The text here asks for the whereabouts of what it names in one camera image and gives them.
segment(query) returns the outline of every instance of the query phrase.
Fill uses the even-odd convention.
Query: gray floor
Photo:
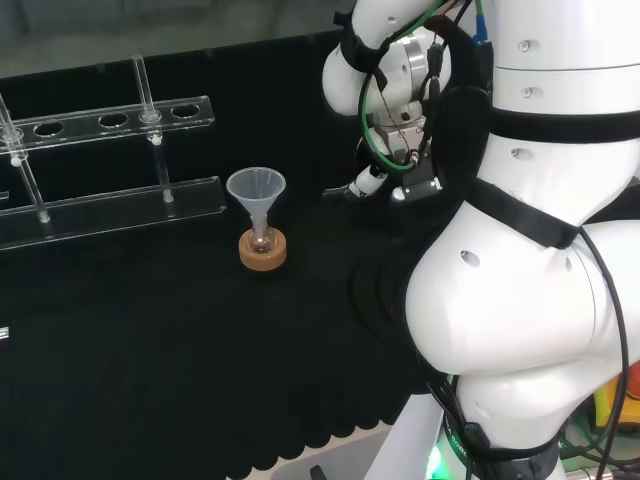
[[[0,78],[326,31],[352,0],[229,0],[26,35],[0,45]]]

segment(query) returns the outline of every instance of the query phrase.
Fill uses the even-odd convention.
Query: test tube rack
[[[218,177],[172,183],[163,132],[214,122],[206,96],[153,102],[140,55],[133,57],[140,103],[12,120],[0,96],[0,161],[22,177],[31,205],[0,210],[0,250],[53,242],[222,212]],[[29,165],[35,150],[145,135],[153,151],[157,185],[46,202]],[[0,192],[0,201],[9,192]]]

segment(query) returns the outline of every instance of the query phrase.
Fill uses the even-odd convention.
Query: screw hole
[[[129,121],[129,117],[124,113],[114,113],[100,117],[98,123],[104,128],[118,128]]]
[[[467,265],[469,265],[470,267],[479,267],[480,266],[480,259],[478,258],[478,256],[475,253],[471,253],[471,252],[467,252],[466,250],[462,250],[460,252],[460,256],[462,257],[462,260],[465,261],[465,263]]]
[[[36,125],[33,133],[39,137],[54,137],[62,130],[64,130],[64,125],[61,122],[47,122]]]
[[[171,109],[171,113],[174,117],[187,119],[195,117],[200,112],[200,107],[197,105],[178,105]]]

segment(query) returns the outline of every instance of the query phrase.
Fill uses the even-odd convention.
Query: rack hole
[[[183,119],[195,117],[199,112],[200,107],[197,105],[178,105],[171,109],[171,113],[174,117]]]
[[[53,137],[64,129],[62,122],[47,122],[37,125],[33,129],[33,133],[39,137]]]
[[[129,117],[124,113],[112,113],[111,115],[105,115],[100,117],[98,123],[104,128],[118,128],[127,123]]]

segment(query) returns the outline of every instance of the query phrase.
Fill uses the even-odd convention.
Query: green cable
[[[397,41],[400,38],[404,38],[407,35],[412,34],[418,27],[421,27],[422,25],[424,25],[424,23],[433,16],[433,14],[436,12],[436,10],[438,10],[440,7],[442,7],[442,5],[444,5],[445,3],[447,3],[447,0],[441,0],[439,2],[434,3],[425,13],[424,15],[422,15],[413,25],[411,25],[407,30],[405,30],[404,32],[400,33],[400,35],[398,35],[396,38],[394,38],[394,41]],[[367,93],[369,90],[369,84],[371,83],[371,77],[369,77],[369,81],[366,83],[366,85],[363,85],[362,88],[365,89],[365,95],[364,95],[364,99],[362,100],[362,124],[364,125],[364,132],[365,132],[365,137],[366,137],[366,142],[369,144],[369,146],[371,147],[371,150],[373,150],[373,152],[375,152],[375,154],[377,155],[377,157],[380,159],[380,161],[382,163],[384,163],[385,165],[387,165],[389,168],[391,168],[392,170],[395,170],[397,172],[408,172],[409,170],[412,170],[414,168],[413,164],[409,164],[409,165],[398,165],[397,163],[394,163],[392,161],[390,161],[386,156],[384,156],[382,154],[382,152],[380,150],[378,150],[378,148],[374,145],[373,143],[373,138],[371,137],[371,132],[369,132],[369,124],[367,123]]]

